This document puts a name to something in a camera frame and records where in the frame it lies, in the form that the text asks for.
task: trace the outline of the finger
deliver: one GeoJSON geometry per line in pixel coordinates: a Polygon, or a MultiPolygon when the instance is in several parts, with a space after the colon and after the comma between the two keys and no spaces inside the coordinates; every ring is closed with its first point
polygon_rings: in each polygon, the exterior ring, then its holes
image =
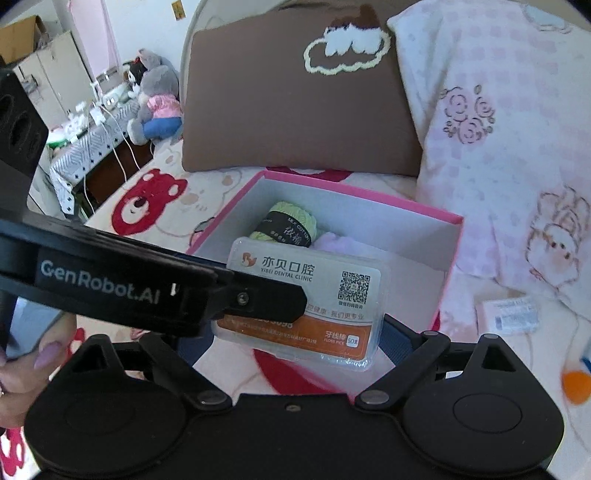
{"type": "Polygon", "coordinates": [[[35,370],[37,353],[29,353],[0,368],[0,385],[5,393],[27,393],[36,390],[49,379],[45,369],[35,370]]]}
{"type": "Polygon", "coordinates": [[[12,419],[21,414],[26,414],[35,399],[42,392],[43,387],[27,393],[4,394],[0,398],[0,424],[4,426],[6,419],[12,419]]]}
{"type": "Polygon", "coordinates": [[[27,414],[21,413],[14,417],[6,417],[5,419],[0,419],[0,427],[3,429],[19,429],[25,424],[25,418],[27,414]]]}
{"type": "Polygon", "coordinates": [[[50,369],[51,374],[65,360],[64,352],[76,333],[76,316],[65,313],[46,331],[39,342],[39,354],[33,365],[35,370],[45,371],[50,369]]]}
{"type": "Polygon", "coordinates": [[[41,341],[39,342],[39,351],[43,351],[47,345],[54,342],[60,342],[64,347],[67,347],[75,334],[76,315],[64,313],[41,338],[41,341]]]}
{"type": "Polygon", "coordinates": [[[49,376],[66,360],[66,344],[46,344],[37,353],[29,353],[0,368],[0,385],[5,392],[27,393],[45,385],[49,376]]]}

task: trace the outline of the pink box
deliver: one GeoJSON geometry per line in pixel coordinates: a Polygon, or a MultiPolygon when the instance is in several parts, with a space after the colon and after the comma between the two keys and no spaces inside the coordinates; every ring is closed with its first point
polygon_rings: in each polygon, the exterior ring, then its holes
{"type": "Polygon", "coordinates": [[[386,313],[416,332],[437,328],[463,218],[426,205],[341,183],[262,171],[187,253],[226,264],[234,240],[249,236],[280,201],[309,211],[321,231],[392,254],[386,313]]]}

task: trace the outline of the cartoon character print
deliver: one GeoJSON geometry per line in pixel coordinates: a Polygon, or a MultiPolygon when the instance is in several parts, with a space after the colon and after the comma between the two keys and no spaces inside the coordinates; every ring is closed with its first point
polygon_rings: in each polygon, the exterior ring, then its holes
{"type": "Polygon", "coordinates": [[[15,476],[25,465],[25,455],[27,447],[22,438],[21,429],[9,429],[2,438],[2,448],[0,448],[0,460],[2,462],[2,471],[8,476],[15,476]],[[4,445],[8,443],[8,453],[4,451],[4,445]]]}
{"type": "Polygon", "coordinates": [[[135,235],[155,225],[166,206],[177,200],[187,189],[186,180],[160,173],[154,168],[146,172],[119,201],[111,223],[118,235],[135,235]]]}
{"type": "Polygon", "coordinates": [[[215,217],[242,181],[240,169],[185,173],[181,176],[187,188],[174,204],[156,221],[160,232],[176,238],[186,238],[187,244],[195,237],[196,225],[215,217]]]}
{"type": "Polygon", "coordinates": [[[86,330],[83,328],[76,329],[76,333],[74,334],[74,338],[68,345],[67,352],[66,352],[66,362],[72,358],[72,355],[76,353],[76,351],[80,348],[80,346],[86,341],[86,330]]]}
{"type": "Polygon", "coordinates": [[[356,17],[336,18],[324,30],[322,38],[317,38],[310,43],[304,52],[306,70],[309,73],[321,73],[323,75],[336,75],[340,72],[356,72],[359,69],[375,67],[390,50],[390,36],[380,28],[380,22],[374,8],[371,5],[361,5],[359,15],[356,17]],[[312,49],[324,44],[324,56],[329,58],[335,54],[345,55],[352,50],[356,54],[371,56],[367,61],[356,61],[352,64],[343,63],[332,67],[312,65],[310,57],[312,49]]]}
{"type": "Polygon", "coordinates": [[[473,144],[492,133],[495,109],[481,93],[482,85],[476,85],[473,94],[463,87],[441,91],[439,99],[443,100],[443,113],[448,118],[443,131],[449,138],[457,137],[463,144],[473,144]]]}
{"type": "Polygon", "coordinates": [[[589,202],[569,186],[561,195],[540,195],[525,258],[530,273],[557,292],[579,279],[579,248],[589,230],[590,212],[589,202]]]}

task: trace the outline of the charging cable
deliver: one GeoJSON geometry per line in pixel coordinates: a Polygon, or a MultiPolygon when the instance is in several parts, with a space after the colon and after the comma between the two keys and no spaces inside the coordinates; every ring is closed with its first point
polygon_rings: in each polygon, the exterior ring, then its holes
{"type": "Polygon", "coordinates": [[[94,215],[96,211],[95,208],[92,206],[90,199],[88,198],[88,190],[86,190],[86,175],[84,175],[84,180],[82,180],[82,182],[84,183],[84,197],[86,197],[86,201],[88,202],[88,205],[90,205],[90,208],[92,209],[92,214],[94,215]]]}
{"type": "Polygon", "coordinates": [[[115,158],[117,159],[117,162],[119,163],[119,166],[121,167],[121,171],[123,172],[123,178],[125,179],[125,182],[127,182],[127,174],[125,173],[125,169],[123,168],[123,164],[121,163],[121,160],[119,159],[119,155],[117,155],[117,149],[115,148],[115,142],[113,142],[113,137],[111,136],[111,134],[109,133],[109,131],[105,127],[105,124],[101,124],[101,126],[103,127],[103,130],[105,131],[105,133],[107,134],[107,136],[111,140],[111,144],[113,145],[113,153],[115,154],[115,158]]]}
{"type": "Polygon", "coordinates": [[[139,167],[138,161],[135,158],[135,154],[134,154],[134,149],[131,148],[131,145],[129,144],[129,142],[127,141],[127,137],[125,136],[125,134],[123,133],[123,130],[121,130],[121,127],[119,126],[119,122],[117,121],[117,119],[113,116],[113,114],[111,112],[109,112],[103,105],[100,105],[100,108],[102,110],[104,110],[107,115],[109,115],[113,121],[115,122],[115,125],[117,125],[117,128],[119,129],[119,132],[121,133],[121,137],[123,137],[123,140],[125,141],[125,143],[127,143],[127,146],[129,147],[129,151],[131,152],[131,156],[134,158],[134,163],[135,166],[138,168],[138,170],[141,170],[141,168],[139,167]]]}

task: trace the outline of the bedsheet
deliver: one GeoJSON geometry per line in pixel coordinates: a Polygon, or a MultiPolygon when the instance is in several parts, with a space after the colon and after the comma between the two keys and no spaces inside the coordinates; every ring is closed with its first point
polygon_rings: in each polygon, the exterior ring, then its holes
{"type": "MultiPolygon", "coordinates": [[[[184,252],[211,218],[252,178],[260,168],[230,168],[204,173],[185,173],[181,167],[182,145],[160,145],[155,158],[129,180],[93,216],[88,225],[127,235],[144,242],[184,252]],[[145,202],[151,208],[145,209],[145,202]]],[[[415,180],[377,174],[336,171],[294,171],[329,181],[342,181],[362,188],[412,199],[415,180]]],[[[459,342],[478,339],[474,305],[484,300],[515,296],[516,292],[491,280],[471,277],[458,270],[441,304],[441,331],[459,342]]],[[[578,359],[572,352],[591,336],[591,323],[555,300],[537,298],[540,328],[528,335],[505,338],[560,407],[565,421],[564,440],[550,471],[559,480],[591,478],[591,405],[575,407],[561,391],[560,374],[578,359]]],[[[129,341],[141,332],[79,317],[71,351],[89,336],[105,333],[113,341],[129,341]]],[[[290,364],[269,354],[215,339],[196,362],[199,372],[236,401],[241,393],[295,394],[346,391],[355,395],[393,367],[378,352],[373,367],[351,376],[339,368],[313,364],[290,364]]],[[[37,467],[20,430],[10,430],[0,439],[0,458],[5,478],[33,478],[37,467]]]]}

